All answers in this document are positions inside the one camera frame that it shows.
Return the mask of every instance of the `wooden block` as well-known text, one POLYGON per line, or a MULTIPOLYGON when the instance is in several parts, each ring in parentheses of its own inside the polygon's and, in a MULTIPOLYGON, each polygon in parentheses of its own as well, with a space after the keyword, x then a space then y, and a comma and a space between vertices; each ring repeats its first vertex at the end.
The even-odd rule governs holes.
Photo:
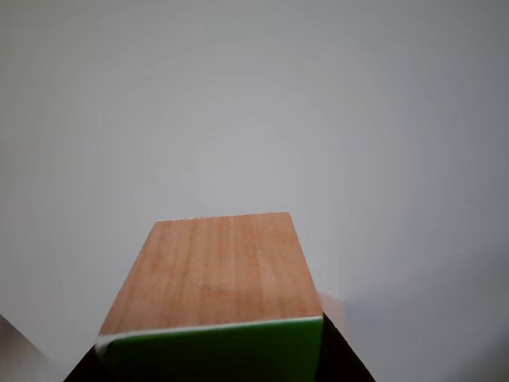
POLYGON ((289 213, 163 220, 95 348, 127 380, 311 381, 321 326, 289 213))

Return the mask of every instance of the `white wall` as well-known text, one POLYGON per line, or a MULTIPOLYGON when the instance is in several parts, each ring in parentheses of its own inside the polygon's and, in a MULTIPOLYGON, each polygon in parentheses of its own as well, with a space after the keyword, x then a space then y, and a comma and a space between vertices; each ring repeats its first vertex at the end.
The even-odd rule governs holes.
POLYGON ((478 3, 2 3, 0 313, 70 368, 156 219, 289 211, 376 380, 455 375, 509 332, 478 3))

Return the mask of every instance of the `gray background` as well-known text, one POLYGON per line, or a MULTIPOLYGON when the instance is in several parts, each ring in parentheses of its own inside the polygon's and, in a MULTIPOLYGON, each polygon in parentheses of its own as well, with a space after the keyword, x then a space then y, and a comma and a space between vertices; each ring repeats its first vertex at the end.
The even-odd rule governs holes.
POLYGON ((69 369, 156 219, 288 211, 376 380, 495 380, 506 4, 2 2, 0 314, 69 369))

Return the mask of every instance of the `wood grain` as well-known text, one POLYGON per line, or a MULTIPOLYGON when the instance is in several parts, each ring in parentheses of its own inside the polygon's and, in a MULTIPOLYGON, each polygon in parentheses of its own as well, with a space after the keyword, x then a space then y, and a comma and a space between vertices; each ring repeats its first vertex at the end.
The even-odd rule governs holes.
POLYGON ((321 315, 289 213, 165 220, 99 334, 321 315))

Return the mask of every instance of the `block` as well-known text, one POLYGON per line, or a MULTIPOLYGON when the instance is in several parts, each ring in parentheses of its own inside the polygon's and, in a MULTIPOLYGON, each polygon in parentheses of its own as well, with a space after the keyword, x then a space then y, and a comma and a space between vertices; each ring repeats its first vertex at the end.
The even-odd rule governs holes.
POLYGON ((289 213, 162 220, 95 350, 124 380, 313 381, 322 322, 289 213))

